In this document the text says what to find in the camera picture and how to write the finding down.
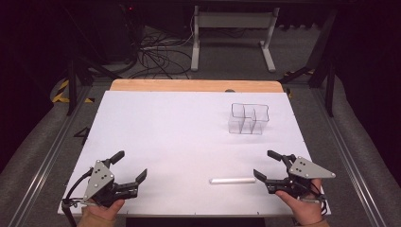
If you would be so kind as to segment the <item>person's right hand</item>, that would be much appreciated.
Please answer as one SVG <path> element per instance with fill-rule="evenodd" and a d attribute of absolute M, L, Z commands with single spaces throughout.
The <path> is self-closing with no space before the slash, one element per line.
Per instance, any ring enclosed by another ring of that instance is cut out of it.
<path fill-rule="evenodd" d="M 275 195 L 291 209 L 294 218 L 302 226 L 317 224 L 323 221 L 322 205 L 319 201 L 314 201 L 320 193 L 322 180 L 313 179 L 311 183 L 310 192 L 303 195 L 301 200 L 291 197 L 284 191 L 278 190 L 275 192 Z"/>

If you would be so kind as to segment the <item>black metal stand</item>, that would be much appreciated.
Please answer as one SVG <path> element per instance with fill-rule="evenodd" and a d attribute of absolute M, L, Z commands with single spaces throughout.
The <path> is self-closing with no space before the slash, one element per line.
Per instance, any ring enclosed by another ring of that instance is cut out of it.
<path fill-rule="evenodd" d="M 312 49 L 306 65 L 293 73 L 289 73 L 282 79 L 279 79 L 281 84 L 286 84 L 305 74 L 306 72 L 314 70 L 314 73 L 308 81 L 308 85 L 310 88 L 319 88 L 323 81 L 326 80 L 324 107 L 330 117 L 333 117 L 332 107 L 335 84 L 335 67 L 333 58 L 330 55 L 330 51 L 327 49 L 327 43 L 330 38 L 332 26 L 336 20 L 337 12 L 338 11 L 336 9 L 330 10 L 328 17 L 323 24 L 321 34 L 319 35 Z"/>
<path fill-rule="evenodd" d="M 68 115 L 71 115 L 78 106 L 78 92 L 77 92 L 77 79 L 83 86 L 90 86 L 93 83 L 89 69 L 93 68 L 101 75 L 110 79 L 119 79 L 119 76 L 112 73 L 105 67 L 101 66 L 94 61 L 84 57 L 75 57 L 68 62 L 67 65 L 67 78 L 68 78 L 68 91 L 69 91 L 69 108 Z"/>

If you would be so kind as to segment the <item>yellow black floor tape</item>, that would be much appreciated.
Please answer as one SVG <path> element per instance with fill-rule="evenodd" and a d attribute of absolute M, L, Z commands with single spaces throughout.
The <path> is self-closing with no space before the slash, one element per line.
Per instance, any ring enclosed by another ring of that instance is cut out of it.
<path fill-rule="evenodd" d="M 68 97 L 64 97 L 63 93 L 66 91 L 66 88 L 69 84 L 69 80 L 65 79 L 61 85 L 60 88 L 58 89 L 57 93 L 54 95 L 52 102 L 56 103 L 56 102 L 60 102 L 60 103 L 69 103 L 70 99 Z"/>

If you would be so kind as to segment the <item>white board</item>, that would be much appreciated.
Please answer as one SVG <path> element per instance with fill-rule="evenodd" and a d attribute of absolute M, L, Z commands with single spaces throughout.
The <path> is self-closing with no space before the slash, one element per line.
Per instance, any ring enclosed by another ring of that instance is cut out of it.
<path fill-rule="evenodd" d="M 269 122 L 260 134 L 229 131 L 231 106 L 263 104 Z M 75 181 L 98 160 L 118 151 L 111 167 L 117 183 L 142 172 L 138 196 L 121 214 L 131 217 L 267 217 L 289 214 L 261 182 L 232 183 L 260 171 L 286 177 L 283 163 L 267 152 L 307 158 L 309 151 L 284 93 L 121 92 L 104 94 L 88 139 L 72 172 L 75 196 L 86 186 Z"/>

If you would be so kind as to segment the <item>aluminium rail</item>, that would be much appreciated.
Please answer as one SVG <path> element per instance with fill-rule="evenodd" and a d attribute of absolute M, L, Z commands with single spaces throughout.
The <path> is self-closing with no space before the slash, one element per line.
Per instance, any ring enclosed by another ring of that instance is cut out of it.
<path fill-rule="evenodd" d="M 344 138 L 340 133 L 340 129 L 335 119 L 330 116 L 325 109 L 324 96 L 322 92 L 318 89 L 312 89 L 311 93 L 318 103 L 323 118 L 325 119 L 325 122 L 328 125 L 332 136 L 334 137 L 341 161 L 347 171 L 351 183 L 357 193 L 357 197 L 361 202 L 362 207 L 372 227 L 388 227 L 375 203 L 373 195 L 368 188 L 365 179 L 361 175 L 361 172 L 359 171 L 357 164 L 352 157 L 350 149 L 346 145 L 346 142 L 344 141 Z"/>
<path fill-rule="evenodd" d="M 64 117 L 57 136 L 55 137 L 49 151 L 46 153 L 46 156 L 44 157 L 40 168 L 35 172 L 35 175 L 33 176 L 33 179 L 29 184 L 29 188 L 26 191 L 22 201 L 19 203 L 19 206 L 11 221 L 9 222 L 8 227 L 22 227 L 22 225 L 25 223 L 34 202 L 39 197 L 39 194 L 44 187 L 50 171 L 61 152 L 61 147 L 64 144 L 66 134 L 69 132 L 71 126 L 73 125 L 76 115 L 78 114 L 78 111 L 84 103 L 84 100 L 89 94 L 90 90 L 91 86 L 83 86 L 78 92 L 77 104 L 75 109 L 71 112 L 70 115 L 66 115 Z"/>

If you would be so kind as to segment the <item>dark screen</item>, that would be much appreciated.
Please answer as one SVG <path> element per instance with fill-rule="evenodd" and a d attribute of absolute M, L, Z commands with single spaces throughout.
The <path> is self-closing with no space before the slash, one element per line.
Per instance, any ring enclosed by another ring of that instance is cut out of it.
<path fill-rule="evenodd" d="M 127 218 L 126 227 L 265 227 L 263 218 Z"/>

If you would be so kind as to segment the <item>dark equipment box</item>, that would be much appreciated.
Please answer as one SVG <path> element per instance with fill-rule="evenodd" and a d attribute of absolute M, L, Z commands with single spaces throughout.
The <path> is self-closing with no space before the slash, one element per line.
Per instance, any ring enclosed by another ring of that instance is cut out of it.
<path fill-rule="evenodd" d="M 137 31 L 133 8 L 126 4 L 98 4 L 93 7 L 101 46 L 109 62 L 136 63 Z"/>

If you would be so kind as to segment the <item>wooden table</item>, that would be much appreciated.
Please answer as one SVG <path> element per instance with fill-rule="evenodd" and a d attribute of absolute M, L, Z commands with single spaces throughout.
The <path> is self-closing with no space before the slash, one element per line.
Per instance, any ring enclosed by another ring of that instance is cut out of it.
<path fill-rule="evenodd" d="M 278 81 L 210 79 L 116 79 L 111 91 L 283 93 Z"/>

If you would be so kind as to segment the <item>white stick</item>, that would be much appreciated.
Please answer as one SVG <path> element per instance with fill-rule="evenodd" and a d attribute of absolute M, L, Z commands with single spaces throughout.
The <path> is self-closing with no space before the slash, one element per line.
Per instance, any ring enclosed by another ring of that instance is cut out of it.
<path fill-rule="evenodd" d="M 209 180 L 209 184 L 248 184 L 255 183 L 254 177 L 250 178 L 214 178 Z"/>

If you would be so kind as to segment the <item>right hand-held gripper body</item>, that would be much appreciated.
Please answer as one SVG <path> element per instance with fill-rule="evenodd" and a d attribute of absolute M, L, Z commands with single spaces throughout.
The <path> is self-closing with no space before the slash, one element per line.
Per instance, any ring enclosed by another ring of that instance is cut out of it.
<path fill-rule="evenodd" d="M 311 189 L 313 179 L 331 179 L 336 174 L 327 170 L 304 157 L 296 157 L 294 154 L 285 155 L 287 159 L 283 162 L 286 166 L 288 176 L 283 180 L 266 180 L 266 187 L 270 194 L 276 191 L 287 192 L 291 197 L 301 200 L 303 195 L 308 194 Z M 324 200 L 325 195 L 321 192 L 316 197 L 317 200 Z"/>

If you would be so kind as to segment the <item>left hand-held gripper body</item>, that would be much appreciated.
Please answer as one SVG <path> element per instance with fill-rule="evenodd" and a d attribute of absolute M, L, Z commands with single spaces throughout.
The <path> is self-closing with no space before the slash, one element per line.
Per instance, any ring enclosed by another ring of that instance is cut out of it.
<path fill-rule="evenodd" d="M 114 174 L 110 171 L 110 166 L 115 163 L 115 159 L 96 161 L 82 204 L 110 207 L 115 201 L 137 197 L 140 179 L 133 183 L 116 183 Z"/>

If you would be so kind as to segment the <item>person's left hand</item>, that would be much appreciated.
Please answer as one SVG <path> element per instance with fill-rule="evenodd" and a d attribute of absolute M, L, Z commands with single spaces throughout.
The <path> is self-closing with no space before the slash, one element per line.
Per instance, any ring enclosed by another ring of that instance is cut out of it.
<path fill-rule="evenodd" d="M 87 221 L 89 219 L 94 219 L 103 222 L 113 222 L 124 203 L 124 200 L 117 200 L 110 207 L 88 205 L 82 210 L 81 220 Z"/>

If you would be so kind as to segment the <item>white metal table frame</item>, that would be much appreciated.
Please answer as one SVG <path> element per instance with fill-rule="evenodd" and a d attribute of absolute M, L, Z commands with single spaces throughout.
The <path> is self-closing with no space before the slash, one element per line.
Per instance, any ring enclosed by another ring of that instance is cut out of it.
<path fill-rule="evenodd" d="M 270 41 L 279 15 L 279 8 L 269 12 L 210 12 L 202 11 L 199 6 L 194 7 L 192 23 L 192 71 L 199 69 L 200 61 L 200 29 L 201 28 L 262 28 L 267 30 L 267 36 L 259 42 L 265 63 L 271 73 L 276 71 L 271 53 Z"/>

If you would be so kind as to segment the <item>clear acrylic organizer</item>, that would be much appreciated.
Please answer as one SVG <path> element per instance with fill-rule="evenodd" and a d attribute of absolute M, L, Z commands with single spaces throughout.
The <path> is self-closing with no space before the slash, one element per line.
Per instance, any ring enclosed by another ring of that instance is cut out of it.
<path fill-rule="evenodd" d="M 233 103 L 228 121 L 229 133 L 262 134 L 269 121 L 268 105 Z"/>

